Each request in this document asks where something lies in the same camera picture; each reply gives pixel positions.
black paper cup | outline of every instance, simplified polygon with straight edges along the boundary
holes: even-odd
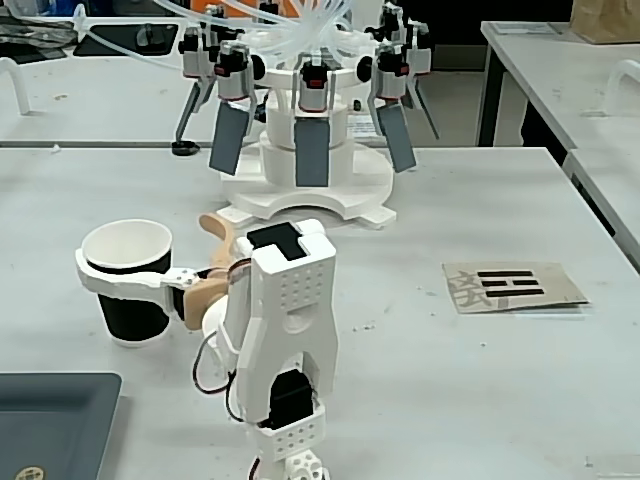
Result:
[[[112,275],[166,273],[171,268],[171,231],[149,220],[121,220],[97,228],[82,242],[82,254],[94,269]],[[169,327],[169,317],[151,302],[98,295],[107,330],[124,347],[155,342]]]

white table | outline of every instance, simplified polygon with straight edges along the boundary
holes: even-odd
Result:
[[[222,206],[206,158],[3,150],[0,365],[123,377],[101,480],[247,476],[243,429],[191,386],[201,337],[173,325],[155,347],[115,346],[73,262],[92,228],[142,217],[173,230],[177,265],[204,266],[214,242],[197,216]],[[419,159],[397,178],[387,230],[314,210],[275,219],[318,217],[339,251],[341,350],[318,449],[332,477],[573,480],[595,473],[585,456],[637,453],[640,279],[566,176],[543,150]],[[487,260],[562,262],[593,304],[458,315],[441,263]]]
[[[478,125],[479,146],[493,145],[505,69],[567,151],[631,147],[637,143],[638,88],[621,91],[619,102],[627,105],[626,113],[623,109],[619,116],[601,115],[614,65],[625,59],[640,60],[637,45],[590,45],[569,31],[566,24],[552,25],[557,33],[551,34],[500,34],[496,25],[508,26],[508,22],[482,24],[490,48]]]
[[[149,18],[92,18],[88,24],[145,23]],[[182,67],[178,41],[171,55],[153,57]],[[127,57],[74,57],[23,66],[32,113],[20,116],[8,75],[0,76],[0,146],[169,146],[193,82],[180,71]],[[210,145],[217,97],[191,119],[185,139]]]
[[[584,188],[615,231],[620,248],[640,266],[640,163],[637,151],[573,150],[564,171]]]

chinese character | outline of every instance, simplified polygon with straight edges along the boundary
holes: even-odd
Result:
[[[458,306],[463,308],[483,304],[491,306],[485,289],[474,274],[460,271],[457,277],[449,279],[449,290]]]

tan robotic finger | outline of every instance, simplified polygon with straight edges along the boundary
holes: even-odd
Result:
[[[200,217],[200,226],[222,240],[211,255],[212,271],[209,277],[195,284],[184,294],[184,324],[189,330],[201,330],[207,310],[229,291],[227,271],[234,263],[231,248],[235,240],[233,227],[224,219],[206,214]]]

gray tray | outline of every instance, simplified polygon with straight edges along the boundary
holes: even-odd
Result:
[[[121,383],[113,373],[1,374],[0,479],[95,480]]]

